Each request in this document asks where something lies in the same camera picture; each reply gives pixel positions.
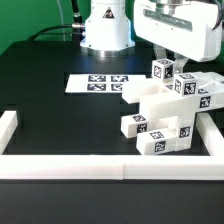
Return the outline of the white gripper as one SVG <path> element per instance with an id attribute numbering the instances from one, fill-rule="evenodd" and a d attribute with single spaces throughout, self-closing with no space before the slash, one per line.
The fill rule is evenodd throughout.
<path id="1" fill-rule="evenodd" d="M 154 43 L 157 60 L 167 58 L 166 49 L 178 53 L 174 73 L 180 74 L 188 58 L 204 62 L 219 55 L 222 25 L 217 25 L 221 11 L 216 4 L 184 1 L 171 15 L 159 12 L 156 6 L 151 0 L 135 0 L 134 30 L 138 37 Z"/>

